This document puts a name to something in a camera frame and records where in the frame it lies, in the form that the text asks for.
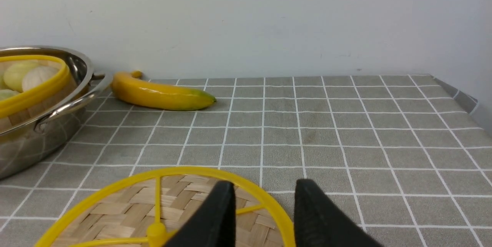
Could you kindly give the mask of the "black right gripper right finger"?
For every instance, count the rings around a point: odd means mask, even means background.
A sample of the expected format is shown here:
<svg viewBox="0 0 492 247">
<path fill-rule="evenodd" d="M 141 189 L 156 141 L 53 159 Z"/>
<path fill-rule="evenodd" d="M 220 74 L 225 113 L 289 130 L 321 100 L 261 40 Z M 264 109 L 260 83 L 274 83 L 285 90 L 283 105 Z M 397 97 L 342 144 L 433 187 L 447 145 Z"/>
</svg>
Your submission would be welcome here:
<svg viewBox="0 0 492 247">
<path fill-rule="evenodd" d="M 312 179 L 296 182 L 294 237 L 297 247 L 381 247 Z"/>
</svg>

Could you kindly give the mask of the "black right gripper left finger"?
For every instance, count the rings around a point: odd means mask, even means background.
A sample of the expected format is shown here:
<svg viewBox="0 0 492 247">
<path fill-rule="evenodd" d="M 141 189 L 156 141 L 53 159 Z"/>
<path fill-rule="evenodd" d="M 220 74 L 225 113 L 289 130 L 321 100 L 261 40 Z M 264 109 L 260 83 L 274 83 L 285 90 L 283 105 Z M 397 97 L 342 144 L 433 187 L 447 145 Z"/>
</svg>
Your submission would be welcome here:
<svg viewBox="0 0 492 247">
<path fill-rule="evenodd" d="M 165 247 L 234 247 L 236 245 L 236 196 L 234 184 L 220 181 Z"/>
</svg>

